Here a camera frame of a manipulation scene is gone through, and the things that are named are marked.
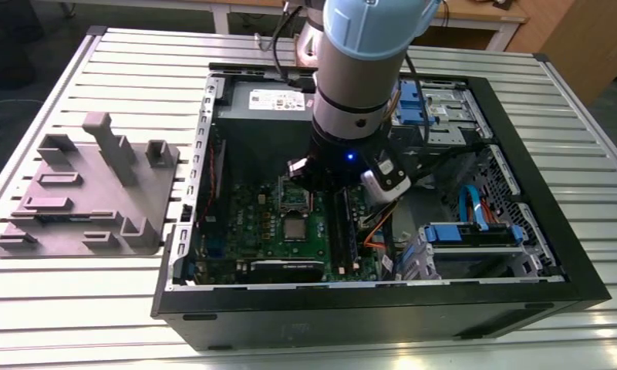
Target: cable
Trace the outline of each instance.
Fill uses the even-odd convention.
[[[279,54],[278,54],[278,43],[279,43],[279,35],[282,34],[284,28],[288,26],[288,24],[291,23],[291,21],[294,20],[294,18],[299,15],[299,13],[302,12],[302,6],[299,6],[294,12],[291,13],[291,15],[288,15],[287,19],[284,20],[283,24],[282,24],[282,27],[279,28],[279,32],[275,32],[275,35],[272,36],[272,56],[275,58],[275,67],[278,68],[278,73],[279,73],[279,76],[282,77],[282,79],[284,81],[288,82],[288,75],[284,73],[284,71],[282,70],[282,63],[279,62]]]
[[[252,18],[252,19],[263,19],[263,17],[266,16],[266,14],[259,14],[258,16],[254,16],[250,13],[238,13],[238,14],[243,14],[247,18]]]
[[[288,12],[287,10],[284,10],[284,12],[282,13],[282,16],[279,17],[278,25],[275,26],[275,31],[272,32],[272,40],[275,39],[275,35],[278,35],[282,32],[282,24],[287,16],[288,16]],[[259,45],[260,51],[268,52],[270,49],[272,48],[272,40],[268,42],[268,46],[264,47],[264,42],[263,42],[263,39],[260,38],[259,33],[255,34],[255,38],[256,38],[256,43]]]
[[[43,101],[36,100],[36,99],[4,99],[4,100],[0,100],[0,104],[3,104],[3,103],[39,103],[39,104],[43,104]]]
[[[380,230],[380,227],[382,227],[382,225],[384,224],[384,221],[387,221],[387,219],[391,217],[391,214],[394,213],[395,208],[399,206],[399,201],[395,200],[395,202],[394,202],[392,204],[394,204],[394,206],[391,207],[390,211],[387,212],[387,214],[386,214],[384,217],[382,218],[382,220],[380,220],[380,222],[378,223],[378,225],[372,228],[372,231],[371,231],[371,233],[368,234],[367,239],[363,241],[364,247],[386,248],[386,245],[384,245],[384,244],[371,243],[371,239],[372,239],[372,235],[375,235],[375,233],[378,232],[378,230]]]
[[[442,21],[442,27],[448,28],[451,23],[451,7],[448,6],[448,0],[444,0],[444,20]]]
[[[384,115],[384,118],[382,119],[382,122],[386,122],[394,116],[394,112],[396,108],[399,107],[400,95],[402,94],[400,94],[400,87],[399,87],[399,89],[395,92],[394,98],[391,98],[390,108],[387,109],[387,113]]]
[[[416,182],[422,178],[430,176],[435,172],[435,168],[443,165],[452,158],[462,156],[467,153],[480,152],[486,147],[486,143],[475,143],[468,146],[450,148],[438,156],[435,156],[419,165],[419,172],[412,176],[412,181]]]
[[[423,96],[422,80],[414,66],[412,58],[410,58],[410,51],[404,55],[404,60],[408,63],[410,71],[412,71],[414,82],[416,83],[416,91],[419,93],[419,101],[422,102],[422,113],[423,113],[423,124],[426,126],[426,132],[423,134],[423,150],[430,146],[431,143],[431,118],[428,117],[428,109],[426,108],[426,97]]]

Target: green circuit board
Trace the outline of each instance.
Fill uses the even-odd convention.
[[[376,279],[376,254],[360,257],[359,269],[347,273],[331,265],[330,230],[320,193],[311,194],[291,181],[259,186],[236,184],[230,204],[224,258],[298,258],[326,264],[324,281]],[[363,189],[350,190],[350,212],[368,212]],[[232,275],[214,274],[216,284],[232,284]]]

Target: aluminum workbench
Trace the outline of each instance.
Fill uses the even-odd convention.
[[[91,142],[87,111],[132,143],[182,150],[179,213],[210,62],[270,64],[254,38],[107,29],[88,35],[0,175],[0,233],[39,167],[46,133]],[[279,56],[295,64],[294,43]],[[532,55],[412,48],[419,72],[490,79],[614,299],[496,340],[196,353],[150,317],[160,254],[0,260],[0,365],[198,368],[617,368],[617,149],[548,62]]]

